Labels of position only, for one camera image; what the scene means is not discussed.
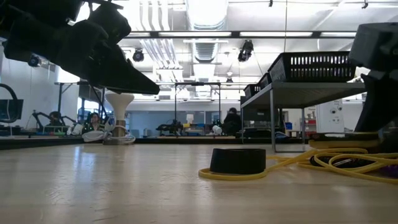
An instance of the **black plastic basket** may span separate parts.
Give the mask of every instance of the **black plastic basket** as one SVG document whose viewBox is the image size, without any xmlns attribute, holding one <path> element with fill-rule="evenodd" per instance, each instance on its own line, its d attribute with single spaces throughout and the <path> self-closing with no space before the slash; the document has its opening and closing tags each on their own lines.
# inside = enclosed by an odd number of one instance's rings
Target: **black plastic basket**
<svg viewBox="0 0 398 224">
<path fill-rule="evenodd" d="M 265 88 L 268 84 L 271 84 L 272 80 L 271 80 L 271 75 L 267 72 L 265 73 L 260 81 L 259 81 L 259 85 L 261 87 L 261 89 Z"/>
<path fill-rule="evenodd" d="M 261 87 L 260 84 L 249 84 L 244 89 L 244 94 L 246 95 L 246 99 L 250 99 L 256 93 L 260 92 Z"/>
<path fill-rule="evenodd" d="M 356 67 L 344 52 L 281 53 L 268 69 L 273 82 L 347 82 Z"/>
</svg>

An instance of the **metal shelf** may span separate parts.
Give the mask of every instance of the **metal shelf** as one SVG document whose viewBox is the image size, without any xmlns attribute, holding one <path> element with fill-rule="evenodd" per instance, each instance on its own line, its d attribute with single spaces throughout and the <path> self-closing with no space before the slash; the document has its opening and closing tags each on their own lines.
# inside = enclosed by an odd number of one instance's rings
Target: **metal shelf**
<svg viewBox="0 0 398 224">
<path fill-rule="evenodd" d="M 269 109 L 273 90 L 275 108 L 306 108 L 365 92 L 363 83 L 278 83 L 266 86 L 241 108 Z"/>
</svg>

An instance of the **person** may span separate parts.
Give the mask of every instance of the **person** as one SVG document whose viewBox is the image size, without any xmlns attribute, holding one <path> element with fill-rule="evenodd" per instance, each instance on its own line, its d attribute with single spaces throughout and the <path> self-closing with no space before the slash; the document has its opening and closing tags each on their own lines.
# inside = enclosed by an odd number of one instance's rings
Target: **person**
<svg viewBox="0 0 398 224">
<path fill-rule="evenodd" d="M 229 136 L 234 136 L 242 129 L 242 120 L 236 108 L 230 108 L 224 119 L 223 132 Z"/>
<path fill-rule="evenodd" d="M 61 114 L 58 111 L 53 111 L 49 114 L 49 119 L 50 123 L 45 126 L 44 130 L 47 132 L 62 132 Z"/>
<path fill-rule="evenodd" d="M 100 123 L 100 115 L 98 113 L 90 114 L 89 122 L 86 122 L 82 130 L 82 134 L 90 131 L 103 131 L 103 127 Z"/>
<path fill-rule="evenodd" d="M 62 122 L 60 121 L 60 113 L 58 111 L 53 111 L 50 113 L 50 124 L 47 126 L 63 126 Z"/>
</svg>

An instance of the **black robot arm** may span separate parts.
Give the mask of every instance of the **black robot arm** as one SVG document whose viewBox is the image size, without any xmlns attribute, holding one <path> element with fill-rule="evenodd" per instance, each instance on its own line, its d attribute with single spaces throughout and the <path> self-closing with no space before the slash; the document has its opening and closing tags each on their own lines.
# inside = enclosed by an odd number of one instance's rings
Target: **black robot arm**
<svg viewBox="0 0 398 224">
<path fill-rule="evenodd" d="M 59 65 L 93 86 L 118 93 L 158 94 L 159 86 L 136 70 L 117 43 L 130 34 L 128 21 L 109 1 L 73 26 L 83 0 L 0 0 L 0 37 L 7 58 L 37 57 Z"/>
<path fill-rule="evenodd" d="M 39 115 L 41 115 L 49 120 L 51 120 L 51 117 L 43 112 L 33 112 L 32 113 L 32 116 L 35 118 L 37 125 L 39 125 L 39 129 L 42 130 L 44 127 L 43 127 L 43 124 L 40 122 Z"/>
<path fill-rule="evenodd" d="M 355 131 L 378 131 L 398 117 L 398 23 L 360 25 L 349 59 L 371 70 L 362 75 L 368 94 Z"/>
<path fill-rule="evenodd" d="M 61 120 L 61 122 L 62 122 L 64 125 L 66 125 L 64 119 L 68 119 L 68 120 L 70 120 L 73 124 L 76 124 L 76 120 L 71 119 L 71 118 L 68 117 L 68 116 L 62 116 L 60 120 Z"/>
</svg>

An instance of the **yellow cable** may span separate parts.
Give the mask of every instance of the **yellow cable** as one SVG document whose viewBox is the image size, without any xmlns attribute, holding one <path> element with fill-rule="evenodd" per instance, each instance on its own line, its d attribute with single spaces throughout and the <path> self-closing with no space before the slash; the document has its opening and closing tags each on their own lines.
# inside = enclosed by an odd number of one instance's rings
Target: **yellow cable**
<svg viewBox="0 0 398 224">
<path fill-rule="evenodd" d="M 346 152 L 355 152 L 359 154 L 348 154 Z M 314 156 L 315 162 L 321 165 L 321 167 L 313 166 L 309 162 L 309 159 Z M 325 163 L 319 159 L 319 157 L 328 156 L 331 157 L 329 163 Z M 357 167 L 342 169 L 333 166 L 333 162 L 338 159 L 365 159 L 368 161 L 374 161 L 374 163 Z M 388 184 L 398 184 L 398 179 L 390 179 L 384 177 L 376 177 L 373 175 L 367 175 L 365 173 L 378 170 L 388 165 L 398 165 L 398 153 L 388 154 L 368 154 L 366 149 L 360 148 L 338 148 L 338 149 L 311 149 L 304 152 L 296 157 L 281 157 L 281 156 L 269 156 L 267 159 L 277 160 L 279 163 L 266 168 L 259 174 L 251 175 L 234 175 L 234 174 L 216 174 L 212 173 L 209 168 L 199 170 L 199 176 L 207 179 L 216 180 L 254 180 L 265 177 L 270 171 L 278 169 L 283 166 L 297 164 L 299 167 L 327 172 L 336 172 L 339 174 L 348 175 L 350 177 L 356 177 L 360 179 L 373 180 L 377 182 L 384 182 Z"/>
</svg>

